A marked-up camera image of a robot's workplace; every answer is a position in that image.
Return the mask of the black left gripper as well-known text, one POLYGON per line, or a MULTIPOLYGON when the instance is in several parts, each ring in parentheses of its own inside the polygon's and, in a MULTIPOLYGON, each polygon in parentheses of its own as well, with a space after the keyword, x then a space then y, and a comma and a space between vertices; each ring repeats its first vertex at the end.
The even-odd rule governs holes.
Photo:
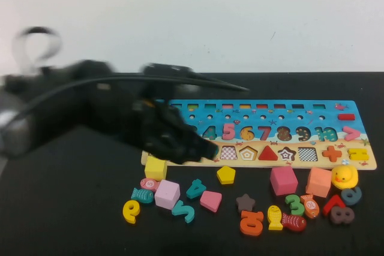
POLYGON ((214 160, 219 147, 198 136, 178 109, 166 103, 135 100, 132 105, 131 144, 173 163, 214 160))

